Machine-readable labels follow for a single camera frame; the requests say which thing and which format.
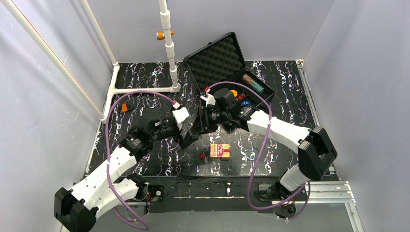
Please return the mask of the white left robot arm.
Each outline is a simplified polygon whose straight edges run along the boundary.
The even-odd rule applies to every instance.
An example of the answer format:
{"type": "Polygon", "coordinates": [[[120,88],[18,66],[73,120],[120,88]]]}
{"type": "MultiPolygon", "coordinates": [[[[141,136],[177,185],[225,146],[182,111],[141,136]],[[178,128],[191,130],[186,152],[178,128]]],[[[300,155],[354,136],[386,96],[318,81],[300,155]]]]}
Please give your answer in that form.
{"type": "Polygon", "coordinates": [[[113,182],[135,166],[153,148],[153,143],[169,137],[184,145],[181,130],[188,115],[151,118],[133,127],[100,166],[69,189],[55,194],[54,216],[67,232],[88,232],[97,219],[127,200],[148,201],[148,181],[131,174],[118,184],[113,182]]]}

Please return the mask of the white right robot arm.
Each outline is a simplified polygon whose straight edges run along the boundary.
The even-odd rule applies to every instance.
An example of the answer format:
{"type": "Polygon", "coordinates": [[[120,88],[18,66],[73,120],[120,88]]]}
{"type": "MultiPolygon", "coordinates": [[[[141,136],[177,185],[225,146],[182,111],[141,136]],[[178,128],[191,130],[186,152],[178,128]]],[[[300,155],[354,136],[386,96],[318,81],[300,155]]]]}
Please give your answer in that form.
{"type": "Polygon", "coordinates": [[[307,181],[320,181],[337,158],[337,151],[321,126],[313,129],[300,127],[270,116],[263,110],[242,105],[227,88],[214,94],[204,93],[205,102],[199,113],[199,121],[207,128],[217,124],[228,124],[248,132],[266,134],[298,155],[298,163],[286,171],[275,183],[275,188],[291,192],[307,181]]]}

